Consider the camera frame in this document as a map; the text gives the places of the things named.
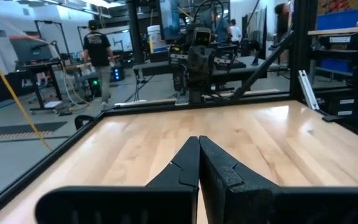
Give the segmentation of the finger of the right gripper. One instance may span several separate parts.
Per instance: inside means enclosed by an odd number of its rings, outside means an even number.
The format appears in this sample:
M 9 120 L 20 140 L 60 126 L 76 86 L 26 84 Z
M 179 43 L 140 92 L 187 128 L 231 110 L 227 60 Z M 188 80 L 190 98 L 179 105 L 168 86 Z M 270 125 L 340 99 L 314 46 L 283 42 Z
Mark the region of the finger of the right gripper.
M 201 46 L 201 65 L 203 74 L 203 90 L 210 89 L 210 76 L 213 71 L 215 49 Z
M 190 47 L 188 52 L 188 87 L 194 88 L 201 81 L 199 72 L 198 51 L 196 47 Z

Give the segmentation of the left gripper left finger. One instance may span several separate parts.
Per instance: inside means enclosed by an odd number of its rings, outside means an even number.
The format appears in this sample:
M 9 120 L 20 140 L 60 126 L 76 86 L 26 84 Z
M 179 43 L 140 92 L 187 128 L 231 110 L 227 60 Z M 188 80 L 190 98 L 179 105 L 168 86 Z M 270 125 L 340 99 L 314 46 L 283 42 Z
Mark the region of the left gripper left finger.
M 43 195 L 38 224 L 196 224 L 200 142 L 190 137 L 145 186 L 66 186 Z

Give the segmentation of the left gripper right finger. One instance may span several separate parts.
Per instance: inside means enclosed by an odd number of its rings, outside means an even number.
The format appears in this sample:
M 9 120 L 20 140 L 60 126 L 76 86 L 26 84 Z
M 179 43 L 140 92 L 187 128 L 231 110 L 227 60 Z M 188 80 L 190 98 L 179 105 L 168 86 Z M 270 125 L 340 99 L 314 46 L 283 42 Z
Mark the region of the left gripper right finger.
M 200 136 L 209 224 L 358 224 L 358 187 L 281 187 Z

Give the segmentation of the white plastic bucket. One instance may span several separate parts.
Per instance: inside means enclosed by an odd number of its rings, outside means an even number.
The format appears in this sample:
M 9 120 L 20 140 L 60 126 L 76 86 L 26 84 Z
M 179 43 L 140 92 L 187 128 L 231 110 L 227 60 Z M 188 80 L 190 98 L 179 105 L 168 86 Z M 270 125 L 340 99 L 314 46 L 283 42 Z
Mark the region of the white plastic bucket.
M 149 38 L 150 53 L 155 54 L 167 51 L 166 41 L 162 39 L 159 25 L 148 26 L 147 35 Z

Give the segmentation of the person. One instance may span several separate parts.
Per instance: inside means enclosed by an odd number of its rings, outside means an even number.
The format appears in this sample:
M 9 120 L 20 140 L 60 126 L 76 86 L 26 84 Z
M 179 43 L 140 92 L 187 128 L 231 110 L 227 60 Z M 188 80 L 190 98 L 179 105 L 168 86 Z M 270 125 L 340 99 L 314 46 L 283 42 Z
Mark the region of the person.
M 92 66 L 98 74 L 101 89 L 101 105 L 103 109 L 108 107 L 110 98 L 109 84 L 111 65 L 115 64 L 111 44 L 105 34 L 98 31 L 98 23 L 95 20 L 88 21 L 89 33 L 83 40 L 84 63 L 90 59 Z
M 282 39 L 287 36 L 288 32 L 288 20 L 290 17 L 290 11 L 288 4 L 281 3 L 275 6 L 275 14 L 277 17 L 276 23 L 276 38 L 277 44 L 279 44 Z
M 211 13 L 211 19 L 212 19 L 212 28 L 216 35 L 215 41 L 220 44 L 227 42 L 229 36 L 231 35 L 231 30 L 227 21 L 221 19 L 218 16 L 217 12 Z
M 231 42 L 233 44 L 239 44 L 239 42 L 242 39 L 242 32 L 241 30 L 236 26 L 236 20 L 231 19 L 230 20 L 230 30 L 231 30 Z

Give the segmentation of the dark grey side table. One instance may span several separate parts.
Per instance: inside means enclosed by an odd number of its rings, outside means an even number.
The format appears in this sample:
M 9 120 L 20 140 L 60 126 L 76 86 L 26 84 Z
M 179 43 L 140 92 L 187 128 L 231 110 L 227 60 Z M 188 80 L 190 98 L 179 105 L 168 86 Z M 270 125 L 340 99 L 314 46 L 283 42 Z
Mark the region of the dark grey side table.
M 235 68 L 231 70 L 216 70 L 213 64 L 213 71 L 210 76 L 210 86 L 215 83 L 226 83 L 232 81 L 246 81 L 249 78 L 251 83 L 255 82 L 258 78 L 263 76 L 267 71 L 276 71 L 280 67 L 273 63 L 272 59 L 267 61 L 257 57 L 237 57 L 237 59 L 244 63 L 244 68 Z M 178 75 L 178 80 L 183 82 L 188 87 L 188 61 L 179 64 L 169 64 L 169 60 L 164 62 L 150 62 L 142 63 L 133 66 L 133 71 L 137 76 L 161 75 L 171 73 Z M 199 72 L 201 74 L 201 81 L 195 87 L 203 87 L 203 74 L 201 60 L 199 64 Z

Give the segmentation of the computer tower blue lights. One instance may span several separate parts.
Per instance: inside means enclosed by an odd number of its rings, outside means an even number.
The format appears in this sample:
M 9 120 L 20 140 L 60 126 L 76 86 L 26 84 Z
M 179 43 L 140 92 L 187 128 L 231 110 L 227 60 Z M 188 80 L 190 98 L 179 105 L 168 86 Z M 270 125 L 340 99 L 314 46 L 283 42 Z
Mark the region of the computer tower blue lights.
M 111 68 L 111 80 L 118 82 L 125 79 L 125 71 L 121 65 L 116 65 Z

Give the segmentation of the computer tower green light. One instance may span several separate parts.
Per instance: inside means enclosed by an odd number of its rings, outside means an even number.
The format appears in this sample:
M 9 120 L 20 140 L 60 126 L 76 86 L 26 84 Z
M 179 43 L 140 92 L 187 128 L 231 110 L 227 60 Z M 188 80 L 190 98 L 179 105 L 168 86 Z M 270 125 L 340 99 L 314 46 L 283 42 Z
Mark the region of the computer tower green light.
M 88 86 L 93 98 L 101 97 L 101 82 L 98 78 L 89 78 Z

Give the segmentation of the silver aluminium extrusion bar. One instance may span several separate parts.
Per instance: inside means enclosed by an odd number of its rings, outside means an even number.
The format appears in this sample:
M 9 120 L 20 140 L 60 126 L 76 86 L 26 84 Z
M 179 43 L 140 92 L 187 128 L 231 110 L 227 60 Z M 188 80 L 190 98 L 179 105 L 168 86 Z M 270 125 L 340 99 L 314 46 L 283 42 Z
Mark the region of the silver aluminium extrusion bar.
M 315 97 L 314 91 L 305 70 L 298 71 L 298 79 L 300 81 L 301 89 L 303 91 L 303 95 L 308 107 L 312 110 L 319 110 L 318 101 Z

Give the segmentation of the black equipment rack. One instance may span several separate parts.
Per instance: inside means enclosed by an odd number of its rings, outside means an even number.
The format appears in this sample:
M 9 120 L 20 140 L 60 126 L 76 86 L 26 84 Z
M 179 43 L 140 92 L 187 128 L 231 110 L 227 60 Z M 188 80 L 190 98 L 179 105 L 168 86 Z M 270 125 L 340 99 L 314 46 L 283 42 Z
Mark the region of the black equipment rack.
M 358 130 L 358 27 L 311 30 L 311 61 L 335 60 L 343 62 L 350 76 L 345 78 L 343 90 L 323 90 L 318 98 L 323 100 L 327 113 L 324 121 L 337 122 Z

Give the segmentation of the black workbench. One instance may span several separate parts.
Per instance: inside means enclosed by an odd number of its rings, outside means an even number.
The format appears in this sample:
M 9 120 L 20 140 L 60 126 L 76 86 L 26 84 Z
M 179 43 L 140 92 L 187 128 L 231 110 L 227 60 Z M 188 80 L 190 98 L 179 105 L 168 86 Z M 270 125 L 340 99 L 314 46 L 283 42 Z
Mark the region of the black workbench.
M 53 111 L 57 113 L 57 106 L 63 103 L 62 94 L 58 86 L 57 78 L 53 71 L 53 66 L 55 65 L 60 65 L 60 62 L 54 61 L 54 62 L 32 63 L 29 65 L 19 65 L 18 67 L 16 67 L 16 72 L 23 73 L 24 78 L 28 78 L 30 80 L 32 90 L 34 91 L 37 102 L 39 103 L 38 108 L 30 109 L 31 114 L 36 114 L 36 112 L 39 111 Z M 52 82 L 52 86 L 54 87 L 55 90 L 57 101 L 44 102 L 41 96 L 40 87 L 37 84 L 37 80 L 36 80 L 38 73 L 44 73 L 46 80 L 47 80 L 47 75 L 49 75 L 50 80 Z

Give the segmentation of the blue panel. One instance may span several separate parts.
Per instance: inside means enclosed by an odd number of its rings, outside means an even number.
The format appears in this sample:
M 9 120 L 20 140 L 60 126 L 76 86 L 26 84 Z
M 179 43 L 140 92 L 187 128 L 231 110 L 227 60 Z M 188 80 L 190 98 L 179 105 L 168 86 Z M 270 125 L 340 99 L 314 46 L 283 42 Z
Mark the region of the blue panel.
M 356 22 L 358 22 L 358 9 L 332 12 L 317 17 L 316 30 L 351 28 L 356 26 Z M 335 59 L 323 59 L 321 67 L 337 72 L 352 72 L 347 62 Z

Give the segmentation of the black floor mat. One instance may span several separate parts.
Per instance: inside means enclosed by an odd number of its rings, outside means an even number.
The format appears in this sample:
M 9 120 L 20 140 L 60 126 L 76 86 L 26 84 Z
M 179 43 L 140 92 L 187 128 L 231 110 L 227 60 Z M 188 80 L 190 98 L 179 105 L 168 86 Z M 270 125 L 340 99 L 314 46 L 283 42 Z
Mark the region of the black floor mat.
M 41 135 L 48 135 L 54 133 L 56 130 L 66 125 L 66 121 L 52 122 L 52 123 L 38 123 L 35 124 L 36 129 Z M 29 124 L 0 126 L 0 139 L 3 138 L 21 138 L 36 136 L 37 133 Z

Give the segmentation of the black table frame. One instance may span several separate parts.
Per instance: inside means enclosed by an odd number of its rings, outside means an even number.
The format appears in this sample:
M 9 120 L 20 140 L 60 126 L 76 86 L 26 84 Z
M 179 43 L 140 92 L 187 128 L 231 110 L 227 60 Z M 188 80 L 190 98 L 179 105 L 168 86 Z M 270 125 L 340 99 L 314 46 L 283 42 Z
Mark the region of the black table frame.
M 39 199 L 66 186 L 145 186 L 190 137 L 206 136 L 281 187 L 358 187 L 358 130 L 323 120 L 302 103 L 298 71 L 310 74 L 308 31 L 318 0 L 296 0 L 290 89 L 246 95 L 249 78 L 225 100 L 123 105 L 87 123 L 0 193 L 0 223 L 37 223 Z

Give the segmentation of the black frame clamp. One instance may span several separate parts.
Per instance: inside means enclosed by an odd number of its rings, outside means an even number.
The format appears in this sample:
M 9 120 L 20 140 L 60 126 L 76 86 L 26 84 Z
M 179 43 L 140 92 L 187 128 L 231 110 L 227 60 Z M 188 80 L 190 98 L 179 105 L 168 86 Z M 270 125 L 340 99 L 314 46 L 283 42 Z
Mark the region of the black frame clamp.
M 89 115 L 85 115 L 85 114 L 78 115 L 74 119 L 75 128 L 76 128 L 76 130 L 79 130 L 84 125 L 86 125 L 87 123 L 92 123 L 94 120 L 95 120 L 94 116 L 89 116 Z

